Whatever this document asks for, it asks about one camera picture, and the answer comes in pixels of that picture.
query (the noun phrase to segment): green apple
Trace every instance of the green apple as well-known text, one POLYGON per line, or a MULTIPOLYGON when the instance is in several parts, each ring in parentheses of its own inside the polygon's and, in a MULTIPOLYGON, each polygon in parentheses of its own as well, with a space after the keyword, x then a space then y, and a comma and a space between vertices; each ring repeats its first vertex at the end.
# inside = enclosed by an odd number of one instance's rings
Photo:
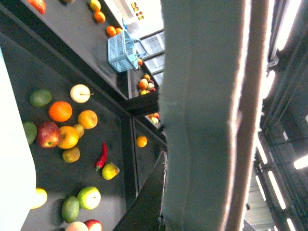
POLYGON ((77 196, 80 207, 83 209, 94 209, 101 201, 101 194, 95 187, 86 187, 77 196))

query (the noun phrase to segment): ceiling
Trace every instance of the ceiling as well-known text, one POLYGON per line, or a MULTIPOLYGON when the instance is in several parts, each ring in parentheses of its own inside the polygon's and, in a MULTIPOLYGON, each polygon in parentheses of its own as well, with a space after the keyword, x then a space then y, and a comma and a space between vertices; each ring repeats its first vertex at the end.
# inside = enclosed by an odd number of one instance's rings
POLYGON ((267 163, 258 149, 254 170, 260 177, 278 230, 292 230, 287 222, 290 219, 299 231, 308 230, 308 167, 296 169, 294 166, 295 160, 308 154, 308 122, 305 119, 308 114, 308 2, 301 2, 286 45, 280 51, 276 46, 277 34, 290 2, 275 1, 269 71, 274 70, 276 75, 263 101, 264 116, 259 133, 267 163), (278 200, 270 171, 285 206, 278 200))

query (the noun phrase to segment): fruit stem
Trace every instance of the fruit stem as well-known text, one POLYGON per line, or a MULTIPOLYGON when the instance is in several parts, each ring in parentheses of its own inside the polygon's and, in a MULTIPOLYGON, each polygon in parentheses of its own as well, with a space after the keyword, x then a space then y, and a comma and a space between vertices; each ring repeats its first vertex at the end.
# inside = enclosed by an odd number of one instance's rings
POLYGON ((79 95, 94 95, 94 93, 91 93, 91 94, 82 94, 82 93, 79 93, 79 95))

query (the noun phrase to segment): yellow apple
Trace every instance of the yellow apple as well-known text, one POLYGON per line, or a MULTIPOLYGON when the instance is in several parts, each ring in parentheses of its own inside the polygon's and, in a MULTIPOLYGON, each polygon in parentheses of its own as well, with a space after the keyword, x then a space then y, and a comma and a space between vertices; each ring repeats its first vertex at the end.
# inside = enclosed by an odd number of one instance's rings
POLYGON ((77 103, 85 103, 89 100, 90 96, 93 95, 90 92, 90 89, 83 84, 77 84, 71 89, 71 98, 77 103))

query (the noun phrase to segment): mango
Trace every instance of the mango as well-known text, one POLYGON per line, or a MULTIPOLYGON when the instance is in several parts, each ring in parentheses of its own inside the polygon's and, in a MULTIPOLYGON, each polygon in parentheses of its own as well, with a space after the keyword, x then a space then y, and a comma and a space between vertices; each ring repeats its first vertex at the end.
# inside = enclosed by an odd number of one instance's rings
POLYGON ((79 214, 79 201, 77 197, 68 197, 62 205, 62 217, 67 223, 72 223, 76 220, 79 214))

